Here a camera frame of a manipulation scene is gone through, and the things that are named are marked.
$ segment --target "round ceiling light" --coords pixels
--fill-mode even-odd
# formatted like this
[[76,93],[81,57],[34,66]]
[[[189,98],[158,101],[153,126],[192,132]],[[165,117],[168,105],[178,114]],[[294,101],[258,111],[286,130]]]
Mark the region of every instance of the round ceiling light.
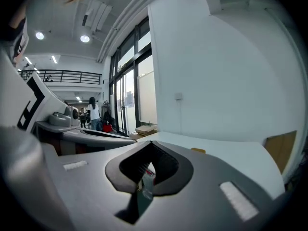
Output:
[[80,40],[84,43],[88,43],[90,41],[90,38],[86,35],[83,35],[80,37]]
[[37,38],[38,38],[39,40],[44,39],[44,34],[42,34],[42,33],[40,33],[40,32],[36,33],[36,36],[37,36]]

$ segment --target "long black hair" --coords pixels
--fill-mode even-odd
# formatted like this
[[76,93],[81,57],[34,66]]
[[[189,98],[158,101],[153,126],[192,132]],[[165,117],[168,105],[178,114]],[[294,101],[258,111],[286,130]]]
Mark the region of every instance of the long black hair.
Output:
[[93,110],[95,110],[95,98],[90,97],[89,104],[92,104],[92,108],[93,108]]

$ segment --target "red object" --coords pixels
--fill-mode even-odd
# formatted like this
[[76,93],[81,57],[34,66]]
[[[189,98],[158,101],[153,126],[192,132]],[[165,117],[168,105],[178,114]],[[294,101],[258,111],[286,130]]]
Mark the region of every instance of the red object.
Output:
[[106,125],[106,124],[103,124],[103,132],[105,133],[109,133],[112,131],[112,127],[110,124]]

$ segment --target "window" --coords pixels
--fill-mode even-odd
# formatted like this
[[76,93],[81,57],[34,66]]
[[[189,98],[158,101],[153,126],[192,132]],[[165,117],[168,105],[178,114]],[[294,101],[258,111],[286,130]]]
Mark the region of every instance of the window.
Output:
[[135,26],[114,53],[109,95],[117,132],[129,136],[141,122],[157,124],[148,18]]

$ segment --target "white t-shirt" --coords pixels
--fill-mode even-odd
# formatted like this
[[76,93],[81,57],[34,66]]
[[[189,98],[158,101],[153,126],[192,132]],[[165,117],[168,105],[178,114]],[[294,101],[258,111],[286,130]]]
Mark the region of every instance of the white t-shirt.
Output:
[[95,105],[95,109],[93,110],[92,104],[88,105],[88,110],[90,110],[90,117],[91,120],[95,120],[95,119],[99,119],[100,118],[100,114],[99,114],[99,108],[98,105]]

